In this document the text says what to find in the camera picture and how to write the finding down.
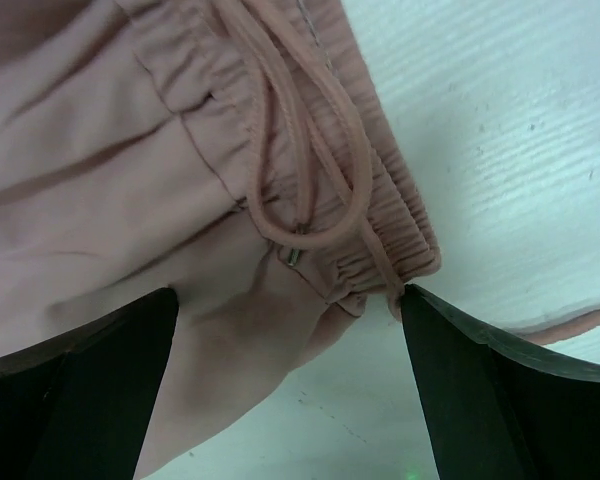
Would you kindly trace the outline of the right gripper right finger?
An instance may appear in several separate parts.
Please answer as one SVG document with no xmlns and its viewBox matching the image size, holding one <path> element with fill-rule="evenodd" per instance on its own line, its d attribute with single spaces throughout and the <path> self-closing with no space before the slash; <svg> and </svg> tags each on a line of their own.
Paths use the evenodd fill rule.
<svg viewBox="0 0 600 480">
<path fill-rule="evenodd" d="M 600 365 L 406 287 L 402 325 L 442 479 L 600 479 Z"/>
</svg>

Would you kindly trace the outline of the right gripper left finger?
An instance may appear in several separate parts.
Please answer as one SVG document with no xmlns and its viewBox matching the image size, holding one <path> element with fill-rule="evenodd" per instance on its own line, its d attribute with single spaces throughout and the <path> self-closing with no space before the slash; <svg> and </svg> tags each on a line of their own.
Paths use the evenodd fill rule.
<svg viewBox="0 0 600 480">
<path fill-rule="evenodd" d="M 161 288 L 0 358 L 0 479 L 131 479 L 179 311 Z"/>
</svg>

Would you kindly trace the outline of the pink trousers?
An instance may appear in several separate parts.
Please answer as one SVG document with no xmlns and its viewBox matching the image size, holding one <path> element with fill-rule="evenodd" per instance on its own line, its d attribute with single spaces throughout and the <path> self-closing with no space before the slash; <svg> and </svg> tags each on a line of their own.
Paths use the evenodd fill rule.
<svg viewBox="0 0 600 480">
<path fill-rule="evenodd" d="M 410 281 L 600 361 L 600 1 L 0 1 L 0 356 L 174 288 L 137 478 L 430 475 Z"/>
</svg>

